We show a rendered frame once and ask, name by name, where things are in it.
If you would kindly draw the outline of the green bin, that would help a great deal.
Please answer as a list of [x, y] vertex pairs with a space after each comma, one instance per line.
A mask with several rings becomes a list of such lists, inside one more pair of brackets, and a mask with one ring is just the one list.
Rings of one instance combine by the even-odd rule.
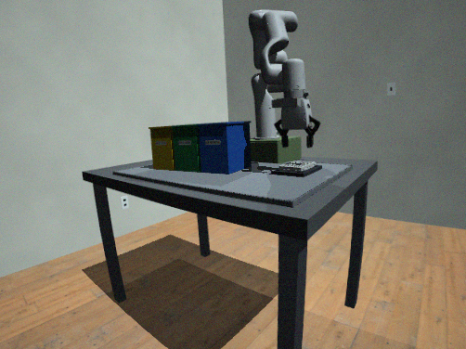
[[199, 126], [197, 124], [173, 125], [175, 170], [201, 172]]

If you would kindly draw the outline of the yellow bin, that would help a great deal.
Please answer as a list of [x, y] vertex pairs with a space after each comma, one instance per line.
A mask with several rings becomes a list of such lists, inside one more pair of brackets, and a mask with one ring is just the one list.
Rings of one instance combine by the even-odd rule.
[[153, 169], [175, 170], [173, 129], [171, 126], [150, 127]]

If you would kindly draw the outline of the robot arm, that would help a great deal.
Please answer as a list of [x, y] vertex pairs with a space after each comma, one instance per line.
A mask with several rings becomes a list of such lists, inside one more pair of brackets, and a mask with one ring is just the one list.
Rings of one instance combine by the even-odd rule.
[[[283, 51], [289, 44], [287, 32], [294, 32], [297, 26], [298, 19], [291, 11], [255, 10], [249, 15], [254, 67], [261, 70], [252, 77], [255, 140], [279, 138], [273, 137], [279, 134], [274, 126], [275, 108], [300, 107], [298, 97], [310, 95], [305, 90], [304, 62], [298, 58], [288, 59]], [[269, 93], [283, 91], [284, 98], [271, 101]]]

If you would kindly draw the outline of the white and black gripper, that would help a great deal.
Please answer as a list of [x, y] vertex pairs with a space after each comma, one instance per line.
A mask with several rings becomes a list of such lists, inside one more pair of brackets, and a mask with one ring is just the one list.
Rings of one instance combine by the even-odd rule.
[[[313, 123], [315, 124], [315, 126], [313, 129], [311, 129]], [[301, 97], [301, 107], [281, 108], [281, 119], [277, 121], [274, 125], [281, 135], [283, 148], [289, 146], [289, 139], [287, 136], [289, 130], [301, 129], [304, 129], [308, 133], [308, 136], [306, 137], [307, 147], [312, 148], [314, 144], [313, 135], [320, 126], [320, 122], [312, 117], [309, 99]], [[280, 128], [280, 125], [282, 129]]]

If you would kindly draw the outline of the blue open-top bin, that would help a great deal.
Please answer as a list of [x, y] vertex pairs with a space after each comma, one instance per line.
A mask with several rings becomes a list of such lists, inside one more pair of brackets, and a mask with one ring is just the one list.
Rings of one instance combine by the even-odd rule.
[[252, 166], [250, 122], [198, 126], [202, 173], [229, 175]]

